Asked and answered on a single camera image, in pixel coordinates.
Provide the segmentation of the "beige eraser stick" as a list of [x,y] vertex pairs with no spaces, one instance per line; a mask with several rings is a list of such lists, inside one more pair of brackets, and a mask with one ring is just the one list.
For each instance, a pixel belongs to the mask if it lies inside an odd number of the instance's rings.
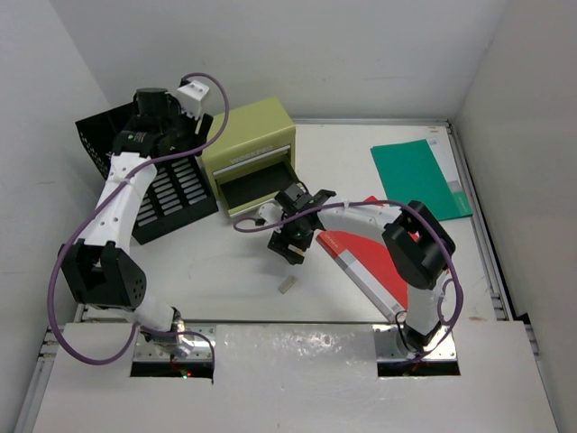
[[281,294],[287,293],[296,283],[298,279],[293,276],[289,275],[278,287],[278,291]]

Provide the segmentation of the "olive green drawer cabinet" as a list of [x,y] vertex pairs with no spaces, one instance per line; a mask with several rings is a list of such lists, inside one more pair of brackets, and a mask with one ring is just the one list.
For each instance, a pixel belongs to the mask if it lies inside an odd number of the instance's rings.
[[297,183],[296,126],[277,97],[230,111],[224,132],[201,161],[215,197],[231,217]]

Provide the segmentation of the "tan eraser block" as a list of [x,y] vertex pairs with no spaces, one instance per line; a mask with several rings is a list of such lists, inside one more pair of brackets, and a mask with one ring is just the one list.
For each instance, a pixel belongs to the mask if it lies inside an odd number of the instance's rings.
[[290,251],[292,251],[292,252],[294,252],[294,253],[299,253],[299,254],[302,254],[302,253],[303,253],[301,249],[297,248],[297,247],[294,246],[294,245],[289,245],[288,248],[289,248]]

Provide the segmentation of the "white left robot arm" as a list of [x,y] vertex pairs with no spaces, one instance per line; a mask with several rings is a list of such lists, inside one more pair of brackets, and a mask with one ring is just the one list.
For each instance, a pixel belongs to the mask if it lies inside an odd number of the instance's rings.
[[202,112],[208,86],[193,80],[172,96],[163,88],[136,91],[134,115],[113,139],[110,168],[97,206],[61,248],[56,264],[76,301],[110,309],[140,327],[156,345],[189,355],[179,311],[146,289],[144,271],[130,256],[130,239],[157,167],[202,152],[212,118]]

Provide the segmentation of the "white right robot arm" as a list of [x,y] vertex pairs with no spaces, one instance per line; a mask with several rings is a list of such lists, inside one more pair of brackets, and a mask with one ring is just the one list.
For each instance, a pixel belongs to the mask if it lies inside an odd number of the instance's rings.
[[412,200],[387,207],[379,201],[346,202],[335,192],[314,196],[291,184],[263,205],[259,216],[274,228],[268,248],[289,264],[301,264],[317,231],[343,232],[384,245],[398,276],[408,286],[401,339],[423,353],[443,325],[439,298],[453,272],[455,243],[427,206]]

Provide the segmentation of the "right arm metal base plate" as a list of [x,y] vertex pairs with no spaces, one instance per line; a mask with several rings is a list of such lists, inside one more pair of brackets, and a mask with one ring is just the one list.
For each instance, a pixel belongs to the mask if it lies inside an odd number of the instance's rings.
[[[441,326],[433,339],[425,346],[426,356],[421,362],[457,362],[457,351],[453,335],[447,333],[447,326]],[[401,363],[411,360],[417,354],[410,353],[402,344],[395,324],[373,324],[372,331],[375,343],[375,352],[378,362]]]

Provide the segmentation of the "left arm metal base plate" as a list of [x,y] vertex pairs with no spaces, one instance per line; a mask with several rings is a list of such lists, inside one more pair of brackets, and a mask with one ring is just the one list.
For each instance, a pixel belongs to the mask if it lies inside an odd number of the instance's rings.
[[133,350],[133,360],[141,363],[212,362],[216,346],[216,325],[185,321],[178,336],[167,333],[141,331]]

